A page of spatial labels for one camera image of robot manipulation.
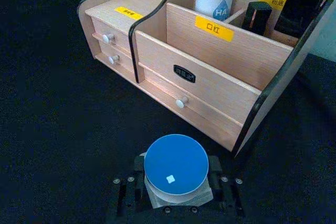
white square sticker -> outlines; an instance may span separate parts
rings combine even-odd
[[[174,178],[173,175],[168,176],[166,179],[168,180],[168,183],[169,183],[169,184],[175,182],[175,178]]]

black badge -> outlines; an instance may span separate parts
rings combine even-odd
[[[196,82],[196,76],[190,71],[186,70],[185,68],[174,65],[174,73],[188,82],[191,82],[191,83]]]

wooden desk organizer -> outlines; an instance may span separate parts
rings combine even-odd
[[[298,40],[274,31],[277,8],[264,37],[241,29],[253,1],[233,0],[224,22],[193,11],[194,0],[84,0],[78,15],[95,59],[237,155],[336,6],[326,0]]]

black cosmetic product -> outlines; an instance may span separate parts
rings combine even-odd
[[[250,2],[246,11],[242,29],[264,35],[272,7],[266,2]]]
[[[300,38],[317,17],[323,0],[287,0],[275,30]]]

drawer knob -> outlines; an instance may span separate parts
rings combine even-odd
[[[116,64],[120,60],[119,55],[110,56],[109,61],[112,65]]]
[[[110,43],[110,42],[112,42],[113,40],[115,39],[115,36],[114,36],[114,34],[104,34],[103,35],[103,41],[105,42],[105,43]]]
[[[176,105],[180,108],[183,109],[186,105],[186,103],[188,103],[189,99],[188,97],[184,97],[181,100],[176,100]]]

